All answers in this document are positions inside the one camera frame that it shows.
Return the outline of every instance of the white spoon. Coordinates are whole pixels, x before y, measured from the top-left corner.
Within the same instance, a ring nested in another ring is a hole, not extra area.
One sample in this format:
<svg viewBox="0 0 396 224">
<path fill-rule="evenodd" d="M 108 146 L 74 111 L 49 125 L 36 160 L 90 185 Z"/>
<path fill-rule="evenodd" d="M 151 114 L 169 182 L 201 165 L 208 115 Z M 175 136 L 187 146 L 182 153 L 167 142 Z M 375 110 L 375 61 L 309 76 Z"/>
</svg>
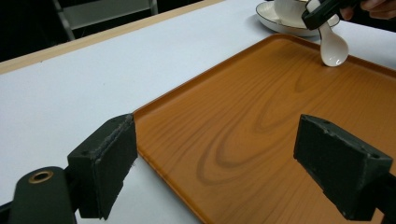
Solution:
<svg viewBox="0 0 396 224">
<path fill-rule="evenodd" d="M 306 9 L 313 12 L 320 6 L 319 0 L 311 0 L 306 4 Z M 330 66 L 342 64 L 349 53 L 347 42 L 339 35 L 332 32 L 329 23 L 325 22 L 319 27 L 320 32 L 320 56 L 322 61 Z"/>
</svg>

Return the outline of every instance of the hand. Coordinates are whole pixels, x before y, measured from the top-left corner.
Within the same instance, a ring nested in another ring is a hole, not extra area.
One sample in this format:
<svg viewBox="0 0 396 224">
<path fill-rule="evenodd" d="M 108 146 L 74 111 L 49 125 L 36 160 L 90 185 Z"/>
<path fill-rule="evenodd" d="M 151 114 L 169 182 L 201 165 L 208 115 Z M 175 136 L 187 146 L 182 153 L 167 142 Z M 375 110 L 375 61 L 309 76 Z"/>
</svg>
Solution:
<svg viewBox="0 0 396 224">
<path fill-rule="evenodd" d="M 390 20 L 396 17 L 396 0 L 365 0 L 361 2 L 361 9 L 368 11 L 372 18 Z M 341 9 L 341 15 L 349 21 L 353 17 L 353 8 Z"/>
</svg>

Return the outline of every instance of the white table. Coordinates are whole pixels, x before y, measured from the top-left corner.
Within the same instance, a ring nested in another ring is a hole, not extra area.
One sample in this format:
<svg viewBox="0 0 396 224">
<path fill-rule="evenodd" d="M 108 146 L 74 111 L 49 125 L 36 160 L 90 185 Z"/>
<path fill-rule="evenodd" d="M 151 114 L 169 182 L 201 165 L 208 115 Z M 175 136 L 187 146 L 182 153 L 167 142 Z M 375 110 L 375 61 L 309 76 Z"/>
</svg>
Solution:
<svg viewBox="0 0 396 224">
<path fill-rule="evenodd" d="M 262 0 L 227 0 L 0 76 L 0 204 L 23 175 L 66 167 L 66 156 L 106 120 L 196 77 L 274 32 Z M 396 69 L 396 34 L 341 21 L 350 54 Z M 319 42 L 317 37 L 309 38 Z M 100 223 L 80 219 L 78 223 Z M 137 159 L 107 223 L 199 223 Z"/>
</svg>

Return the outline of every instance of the white plate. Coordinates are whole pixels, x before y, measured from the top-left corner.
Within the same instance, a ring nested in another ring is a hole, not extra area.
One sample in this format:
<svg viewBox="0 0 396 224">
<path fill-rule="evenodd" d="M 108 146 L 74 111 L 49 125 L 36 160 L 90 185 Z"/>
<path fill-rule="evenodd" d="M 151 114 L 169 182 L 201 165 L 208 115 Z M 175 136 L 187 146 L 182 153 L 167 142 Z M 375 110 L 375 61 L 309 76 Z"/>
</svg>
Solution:
<svg viewBox="0 0 396 224">
<path fill-rule="evenodd" d="M 314 36 L 319 35 L 318 30 L 308 30 L 301 27 L 293 27 L 282 24 L 279 17 L 276 15 L 274 11 L 274 2 L 263 2 L 256 7 L 257 15 L 259 16 L 260 22 L 270 28 L 273 31 L 289 34 L 289 35 L 297 35 L 297 36 Z M 338 24 L 340 18 L 337 15 L 332 16 L 328 23 L 331 27 Z"/>
</svg>

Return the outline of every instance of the clamp jaw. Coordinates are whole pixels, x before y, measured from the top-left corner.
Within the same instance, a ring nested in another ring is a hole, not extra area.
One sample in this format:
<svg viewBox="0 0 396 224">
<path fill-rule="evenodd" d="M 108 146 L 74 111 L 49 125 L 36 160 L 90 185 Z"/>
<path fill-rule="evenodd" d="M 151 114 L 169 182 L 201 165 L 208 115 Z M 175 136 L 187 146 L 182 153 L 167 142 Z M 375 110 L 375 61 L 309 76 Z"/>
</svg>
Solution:
<svg viewBox="0 0 396 224">
<path fill-rule="evenodd" d="M 392 158 L 325 119 L 301 115 L 296 159 L 348 220 L 396 223 L 396 177 Z"/>
<path fill-rule="evenodd" d="M 74 224 L 107 219 L 137 158 L 133 115 L 108 120 L 68 156 L 68 166 L 45 167 L 22 177 L 14 199 L 0 206 L 0 224 Z"/>
<path fill-rule="evenodd" d="M 316 30 L 329 18 L 337 14 L 340 8 L 355 6 L 358 2 L 359 0 L 321 0 L 320 6 L 313 12 L 306 10 L 302 15 L 302 19 L 306 28 Z"/>
</svg>

